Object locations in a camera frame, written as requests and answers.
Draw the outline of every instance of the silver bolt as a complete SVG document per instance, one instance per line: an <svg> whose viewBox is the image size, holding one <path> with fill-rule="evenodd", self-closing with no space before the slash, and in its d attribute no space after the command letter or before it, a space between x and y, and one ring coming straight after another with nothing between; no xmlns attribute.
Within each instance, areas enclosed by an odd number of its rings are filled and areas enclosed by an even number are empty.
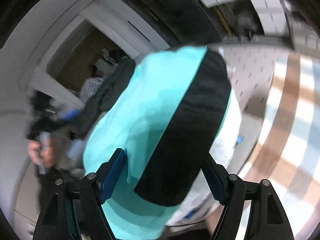
<svg viewBox="0 0 320 240"><path fill-rule="evenodd" d="M263 179L262 180L262 184L265 185L265 186L269 186L270 185L270 181L267 180L267 179Z"/></svg>
<svg viewBox="0 0 320 240"><path fill-rule="evenodd" d="M94 179L96 177L96 174L94 172L91 172L87 175L88 179Z"/></svg>
<svg viewBox="0 0 320 240"><path fill-rule="evenodd" d="M231 180L237 180L238 179L238 176L236 174L230 174L229 175L229 179Z"/></svg>
<svg viewBox="0 0 320 240"><path fill-rule="evenodd" d="M57 179L56 180L56 185L59 186L63 183L63 179Z"/></svg>

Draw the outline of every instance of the turquoise fabric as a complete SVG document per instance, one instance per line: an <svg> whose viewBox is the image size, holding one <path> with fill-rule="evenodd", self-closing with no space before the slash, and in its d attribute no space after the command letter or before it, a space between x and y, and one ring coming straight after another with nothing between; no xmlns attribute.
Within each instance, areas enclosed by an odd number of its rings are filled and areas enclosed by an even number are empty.
<svg viewBox="0 0 320 240"><path fill-rule="evenodd" d="M206 47L183 47L145 57L89 138L84 152L86 173L96 172L117 148L128 154L113 195L102 206L118 239L159 238L165 223L180 206L150 203L133 190L206 51Z"/></svg>

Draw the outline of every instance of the white fabric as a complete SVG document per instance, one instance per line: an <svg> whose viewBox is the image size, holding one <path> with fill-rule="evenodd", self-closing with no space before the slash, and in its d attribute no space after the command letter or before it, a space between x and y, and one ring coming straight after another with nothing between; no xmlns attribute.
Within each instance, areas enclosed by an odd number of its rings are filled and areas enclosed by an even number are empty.
<svg viewBox="0 0 320 240"><path fill-rule="evenodd" d="M224 123L209 150L215 162L223 165L224 167L227 167L232 159L241 119L241 110L236 99L236 95L234 91L231 90L230 105L226 113ZM199 207L209 194L211 194L209 186L202 171L200 171L196 180L193 182L187 197L181 203L180 208L167 222L167 226L174 226L177 225L178 222L181 222L187 214L189 214L193 209Z"/></svg>

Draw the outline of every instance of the hand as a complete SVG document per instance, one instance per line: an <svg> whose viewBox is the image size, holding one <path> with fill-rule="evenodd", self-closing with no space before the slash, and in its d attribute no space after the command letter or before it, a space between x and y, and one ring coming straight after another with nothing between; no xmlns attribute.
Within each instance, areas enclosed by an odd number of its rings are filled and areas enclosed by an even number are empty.
<svg viewBox="0 0 320 240"><path fill-rule="evenodd" d="M55 158L53 156L52 140L45 141L43 150L41 152L42 159L39 158L38 151L41 144L36 141L30 141L28 145L28 153L33 163L37 165L43 164L46 168L55 165Z"/></svg>

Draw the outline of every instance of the plaid blanket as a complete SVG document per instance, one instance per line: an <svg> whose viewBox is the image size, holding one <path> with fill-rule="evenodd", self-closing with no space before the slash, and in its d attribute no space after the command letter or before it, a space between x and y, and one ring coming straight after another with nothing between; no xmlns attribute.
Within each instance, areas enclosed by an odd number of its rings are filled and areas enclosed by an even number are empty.
<svg viewBox="0 0 320 240"><path fill-rule="evenodd" d="M320 221L320 64L289 55L275 65L261 134L239 176L269 179L287 213L295 239L307 239ZM237 239L243 239L246 201ZM222 207L210 217L215 227Z"/></svg>

